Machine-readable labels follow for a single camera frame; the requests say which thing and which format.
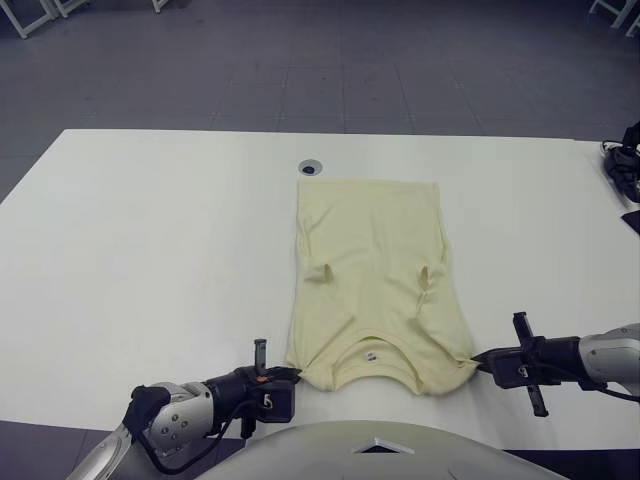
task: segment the cream t-shirt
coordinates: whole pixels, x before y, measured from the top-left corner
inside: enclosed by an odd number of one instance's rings
[[[473,374],[435,183],[298,184],[298,278],[287,362],[321,390],[388,376],[443,394]]]

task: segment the white chair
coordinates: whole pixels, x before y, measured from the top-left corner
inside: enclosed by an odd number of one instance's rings
[[[160,13],[160,9],[164,7],[169,0],[151,0],[153,2],[153,9],[156,13]]]
[[[69,16],[69,13],[71,13],[79,6],[89,2],[89,0],[67,0],[66,2],[62,0],[53,1],[55,2],[56,7],[58,7],[58,10],[60,10],[60,14],[64,18],[67,18]],[[160,13],[160,9],[164,7],[168,1],[169,0],[151,0],[151,2],[153,3],[153,9],[156,11],[156,13]]]
[[[589,13],[595,13],[596,7],[600,5],[616,16],[615,21],[611,24],[611,28],[620,28],[620,25],[622,25],[622,22],[625,21],[625,19],[629,15],[629,12],[631,12],[631,9],[637,2],[638,0],[626,0],[624,7],[622,7],[622,10],[618,10],[617,8],[609,5],[604,0],[595,0],[595,2],[593,2],[593,5],[591,5],[591,8],[589,9]]]
[[[627,37],[633,37],[633,31],[636,28],[640,28],[640,15],[638,15],[638,18],[636,18],[636,21],[633,22],[629,27],[629,30],[627,30],[627,33],[626,33]]]
[[[66,2],[62,2],[61,0],[53,0],[60,11],[60,15],[64,18],[69,17],[69,14],[85,3],[88,3],[89,0],[67,0]]]
[[[23,39],[27,38],[27,36],[31,32],[33,32],[36,28],[41,27],[42,25],[44,25],[50,20],[54,20],[58,16],[55,10],[53,9],[53,7],[51,6],[51,4],[48,2],[48,0],[40,0],[40,5],[44,10],[44,15],[37,18],[33,22],[31,22],[29,25],[23,27],[20,21],[14,15],[7,1],[0,0],[0,7],[2,7],[2,10],[4,10],[4,13],[7,14],[7,17],[9,17],[9,20],[11,21],[11,24],[18,32],[18,35],[20,35],[20,37]]]

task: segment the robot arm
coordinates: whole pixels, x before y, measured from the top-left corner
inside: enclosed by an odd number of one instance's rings
[[[204,382],[136,387],[122,424],[89,453],[67,480],[106,480],[136,443],[160,473],[175,475],[216,448],[236,418],[242,421],[244,439],[252,436],[256,421],[288,423],[294,415],[300,370],[265,369],[265,356],[266,341],[256,340],[253,366]],[[213,435],[217,436],[206,447],[179,466],[165,463],[183,458],[185,452],[191,453],[193,443]]]
[[[527,387],[537,417],[549,415],[540,385],[577,382],[583,390],[640,402],[640,324],[584,338],[533,336],[524,312],[514,313],[513,325],[519,347],[489,350],[474,360],[499,387]],[[608,382],[619,383],[635,396],[608,390]]]

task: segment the cable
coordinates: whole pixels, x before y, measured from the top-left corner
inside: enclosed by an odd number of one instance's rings
[[[222,427],[222,429],[220,430],[220,433],[216,436],[213,442],[211,442],[211,444],[207,448],[202,450],[202,452],[200,452],[198,455],[193,457],[191,460],[189,460],[188,462],[176,468],[169,468],[166,465],[163,465],[163,463],[160,461],[158,456],[155,454],[153,447],[149,444],[149,440],[147,440],[147,437],[144,436],[144,433],[141,432],[140,437],[137,438],[136,440],[140,441],[140,444],[144,447],[144,450],[147,452],[147,456],[149,457],[149,460],[151,460],[151,463],[153,463],[153,466],[156,467],[156,469],[159,472],[164,473],[165,475],[178,475],[179,473],[184,472],[191,465],[193,465],[196,462],[199,462],[204,457],[206,457],[209,453],[211,453],[213,449],[216,448],[222,441],[222,437],[224,437],[224,434],[227,432],[227,429],[229,428],[229,425],[231,425],[233,418],[238,414],[238,412],[240,412],[242,408],[247,407],[252,403],[253,403],[252,400],[246,400],[236,405],[236,408],[234,408],[233,411],[231,412],[231,415],[229,415],[229,420],[226,421],[226,423],[224,424],[224,427]]]
[[[536,367],[546,368],[548,370],[555,370],[556,372],[561,373],[566,377],[575,379],[576,382],[584,382],[584,379],[580,378],[580,376],[576,375],[575,373],[565,370],[564,368],[556,367],[555,365],[551,365],[549,363],[538,363]],[[594,390],[596,392],[604,393],[605,395],[609,395],[611,397],[621,398],[622,400],[628,400],[630,402],[640,403],[640,396],[636,397],[635,395],[616,392],[615,390],[609,390],[608,388],[597,387],[596,382],[593,382],[593,385],[594,385]]]
[[[629,395],[626,393],[616,392],[614,390],[609,390],[608,388],[596,388],[596,390],[600,393],[604,393],[605,395],[610,395],[612,397],[621,398],[623,400],[629,400],[630,402],[640,403],[640,397],[636,397],[634,395]]]

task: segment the white table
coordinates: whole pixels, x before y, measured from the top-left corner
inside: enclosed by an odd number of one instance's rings
[[[134,386],[250,364],[254,337],[282,362],[306,158],[324,176],[440,183],[478,352],[516,345],[520,310],[548,337],[638,321],[638,237],[597,155],[551,139],[65,131],[0,205],[0,417],[112,429]],[[384,378],[302,384],[294,422],[411,422],[512,449],[640,446],[637,405],[573,384],[543,394],[546,419],[485,374],[445,397]]]

